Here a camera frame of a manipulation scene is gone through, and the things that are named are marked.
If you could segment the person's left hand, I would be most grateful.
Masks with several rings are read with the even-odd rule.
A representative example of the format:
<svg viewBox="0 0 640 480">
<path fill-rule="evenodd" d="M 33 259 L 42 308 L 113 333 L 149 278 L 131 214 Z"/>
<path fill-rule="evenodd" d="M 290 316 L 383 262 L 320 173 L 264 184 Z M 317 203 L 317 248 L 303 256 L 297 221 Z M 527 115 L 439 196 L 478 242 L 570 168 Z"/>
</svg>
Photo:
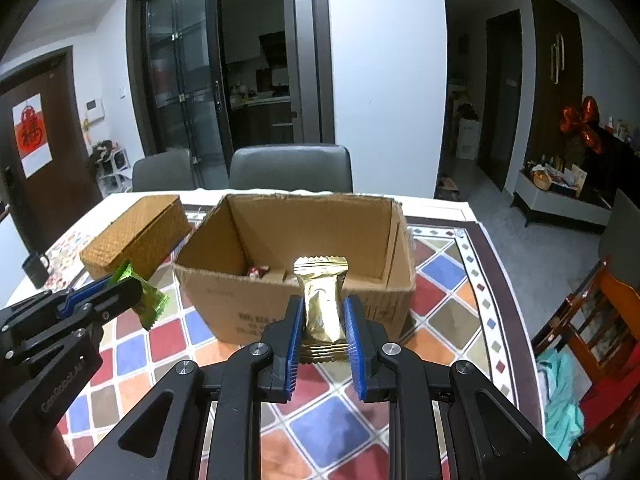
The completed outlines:
<svg viewBox="0 0 640 480">
<path fill-rule="evenodd" d="M 47 440 L 42 458 L 43 468 L 52 479 L 67 479 L 76 468 L 76 463 L 58 428 L 52 431 Z"/>
</svg>

